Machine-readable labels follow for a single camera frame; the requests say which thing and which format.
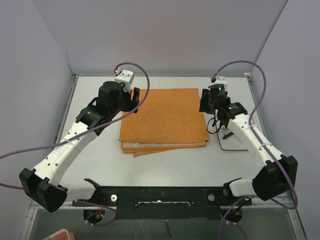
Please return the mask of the orange cloth napkin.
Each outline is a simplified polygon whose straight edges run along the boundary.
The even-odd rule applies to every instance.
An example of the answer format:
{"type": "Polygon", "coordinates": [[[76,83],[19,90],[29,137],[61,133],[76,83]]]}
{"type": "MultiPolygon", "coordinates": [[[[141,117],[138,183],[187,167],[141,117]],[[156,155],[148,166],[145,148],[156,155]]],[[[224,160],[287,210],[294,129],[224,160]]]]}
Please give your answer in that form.
{"type": "Polygon", "coordinates": [[[197,88],[151,89],[137,113],[121,121],[123,153],[134,157],[204,147],[209,141],[197,88]]]}

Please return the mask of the silver table knife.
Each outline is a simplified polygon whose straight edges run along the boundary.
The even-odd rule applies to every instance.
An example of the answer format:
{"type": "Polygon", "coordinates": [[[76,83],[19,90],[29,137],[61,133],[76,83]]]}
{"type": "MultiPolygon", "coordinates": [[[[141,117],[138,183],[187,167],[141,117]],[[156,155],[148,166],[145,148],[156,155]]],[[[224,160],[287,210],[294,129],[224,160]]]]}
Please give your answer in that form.
{"type": "Polygon", "coordinates": [[[225,140],[225,139],[231,137],[232,135],[233,135],[233,133],[229,132],[228,134],[225,134],[222,138],[225,140]]]}

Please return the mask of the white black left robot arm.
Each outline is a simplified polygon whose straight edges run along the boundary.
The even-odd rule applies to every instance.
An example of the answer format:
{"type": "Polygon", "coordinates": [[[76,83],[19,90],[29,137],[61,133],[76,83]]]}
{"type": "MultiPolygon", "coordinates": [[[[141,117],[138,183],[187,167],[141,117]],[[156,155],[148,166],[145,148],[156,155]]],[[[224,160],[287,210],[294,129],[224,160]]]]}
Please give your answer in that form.
{"type": "Polygon", "coordinates": [[[83,108],[70,130],[53,150],[33,169],[24,168],[19,179],[25,194],[52,213],[64,202],[84,199],[95,206],[102,193],[95,188],[62,186],[63,175],[82,150],[98,137],[105,124],[119,112],[137,113],[140,89],[130,83],[106,81],[98,89],[98,95],[83,108]]]}

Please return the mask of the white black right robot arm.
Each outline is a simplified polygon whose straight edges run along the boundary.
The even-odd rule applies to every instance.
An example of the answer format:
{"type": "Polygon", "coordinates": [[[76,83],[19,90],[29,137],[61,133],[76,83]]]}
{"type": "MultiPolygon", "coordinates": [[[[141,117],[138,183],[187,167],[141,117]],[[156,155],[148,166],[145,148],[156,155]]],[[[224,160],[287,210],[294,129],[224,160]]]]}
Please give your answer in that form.
{"type": "Polygon", "coordinates": [[[199,111],[214,115],[244,145],[258,168],[253,178],[236,178],[224,184],[223,200],[232,205],[242,196],[271,200],[294,187],[298,162],[275,148],[254,125],[248,111],[239,102],[231,102],[224,84],[202,90],[199,111]]]}

